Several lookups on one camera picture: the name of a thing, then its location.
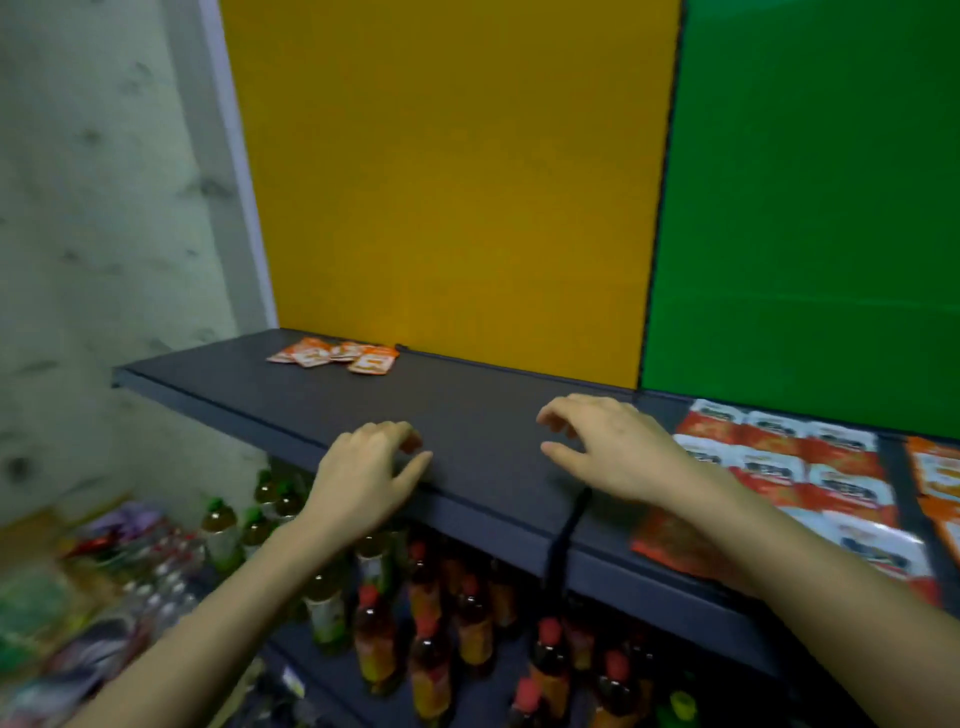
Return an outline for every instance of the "bottle cap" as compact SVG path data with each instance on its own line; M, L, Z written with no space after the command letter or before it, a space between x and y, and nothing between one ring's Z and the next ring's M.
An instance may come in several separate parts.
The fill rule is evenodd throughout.
M697 716L697 701L690 693L673 691L670 693L670 707L680 720L689 722Z
M421 639L433 637L437 634L437 618L433 615L417 617L417 636Z
M364 609L372 607L376 604L376 600L380 597L380 593L376 590L376 586L373 584L364 584L360 587L360 606Z
M467 596L477 596L480 593L480 584L477 582L477 577L471 573L464 576L460 583L460 589Z
M521 677L516 684L514 707L523 713L533 713L540 706L540 686L532 677Z
M630 661L627 656L618 649L612 649L607 652L607 677L618 683L625 683L630 679Z
M560 626L560 621L555 617L547 617L540 620L538 636L543 644L556 646L560 644L560 639L564 635L564 629Z
M426 558L426 544L423 541L410 544L410 558L414 561L423 561Z

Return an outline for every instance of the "yellow panel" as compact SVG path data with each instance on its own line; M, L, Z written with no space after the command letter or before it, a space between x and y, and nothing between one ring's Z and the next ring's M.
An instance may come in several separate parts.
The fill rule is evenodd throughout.
M223 0L280 322L633 387L679 0Z

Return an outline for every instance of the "finger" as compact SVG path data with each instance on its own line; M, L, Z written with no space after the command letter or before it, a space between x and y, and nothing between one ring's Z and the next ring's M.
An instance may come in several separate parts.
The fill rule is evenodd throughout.
M421 452L394 478L394 488L400 498L407 498L413 492L432 459L433 453L430 450Z
M588 457L560 443L540 443L540 451L565 471L587 480Z

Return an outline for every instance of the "juice bottle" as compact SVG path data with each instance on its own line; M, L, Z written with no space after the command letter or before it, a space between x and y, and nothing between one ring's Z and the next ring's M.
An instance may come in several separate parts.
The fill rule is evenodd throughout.
M259 508L248 508L246 515L243 533L240 534L240 546L243 547L243 555L250 560L267 541L274 530L274 525L263 517L263 512Z
M540 620L530 653L530 675L540 686L550 715L562 721L570 699L570 654L564 629L554 617Z
M440 726L450 715L450 639L432 614L417 618L417 636L410 647L410 682L420 722Z
M386 531L377 531L360 539L356 545L360 578L364 584L373 584L382 595L390 593L394 585L394 540Z
M294 490L289 480L280 483L276 491L278 495L274 503L276 520L280 523L288 523L303 510L303 498Z
M630 679L630 660L619 650L604 655L597 705L590 728L633 728L640 720L640 688Z
M257 474L256 489L253 491L253 502L257 504L260 511L268 521L276 521L276 502L280 498L277 491L277 485L274 476L270 471L264 470Z
M493 626L506 637L519 634L516 612L516 578L513 570L499 559L490 561L490 602Z
M373 584L360 587L360 604L353 618L353 643L360 672L374 695L389 695L400 681L396 664L396 625Z
M432 617L439 619L440 582L437 570L427 551L426 543L414 541L410 544L410 613L414 619Z
M240 527L233 509L220 497L213 498L206 507L206 516L200 524L210 563L220 573L230 573L243 564L240 550Z
M521 677L516 684L514 704L507 713L507 728L547 728L550 722L540 685L532 677Z
M469 573L461 584L457 601L460 657L474 677L487 677L493 670L493 619L490 603L476 576Z
M564 634L570 645L573 669L588 672L593 667L593 646L596 642L593 618L587 603L573 592L566 593Z
M346 583L347 568L343 560L338 559L310 579L303 590L303 603L310 612L314 642L326 654L336 654L347 646Z

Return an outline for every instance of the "wall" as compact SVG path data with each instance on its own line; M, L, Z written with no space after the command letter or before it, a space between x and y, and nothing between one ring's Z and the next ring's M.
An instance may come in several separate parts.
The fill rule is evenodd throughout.
M960 437L948 0L690 0L643 385Z
M678 0L225 0L280 323L633 387Z
M237 333L211 210L242 213L193 155L160 6L4 3L0 97L0 522L127 491L187 522L245 505L260 453L109 389Z

